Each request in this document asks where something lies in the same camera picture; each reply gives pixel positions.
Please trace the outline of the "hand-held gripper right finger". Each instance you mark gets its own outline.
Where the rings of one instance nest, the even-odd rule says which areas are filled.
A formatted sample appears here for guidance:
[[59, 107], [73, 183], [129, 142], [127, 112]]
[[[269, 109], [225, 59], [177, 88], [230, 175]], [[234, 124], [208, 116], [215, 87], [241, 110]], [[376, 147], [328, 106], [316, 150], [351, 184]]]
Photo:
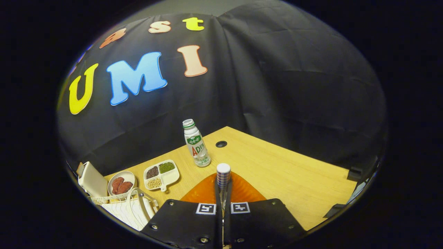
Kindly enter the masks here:
[[267, 199], [232, 172], [224, 214], [223, 242], [231, 249], [281, 249], [306, 230], [280, 199]]

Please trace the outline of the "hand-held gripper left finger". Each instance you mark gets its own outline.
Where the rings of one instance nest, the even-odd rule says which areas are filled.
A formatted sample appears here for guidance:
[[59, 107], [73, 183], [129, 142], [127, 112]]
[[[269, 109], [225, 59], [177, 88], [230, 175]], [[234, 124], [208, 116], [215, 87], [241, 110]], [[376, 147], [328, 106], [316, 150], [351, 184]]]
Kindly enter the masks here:
[[214, 201], [166, 200], [141, 233], [180, 249], [222, 249], [223, 212], [216, 174], [199, 183]]

